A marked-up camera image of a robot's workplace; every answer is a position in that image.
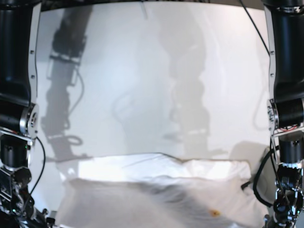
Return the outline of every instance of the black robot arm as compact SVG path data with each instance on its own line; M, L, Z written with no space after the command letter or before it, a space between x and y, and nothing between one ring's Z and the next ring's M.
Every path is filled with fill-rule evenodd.
M270 49L270 149L278 164L274 215L266 217L265 227L288 228L303 208L304 0L262 1Z
M41 0L0 0L0 227L47 228L28 184L38 118L36 41Z

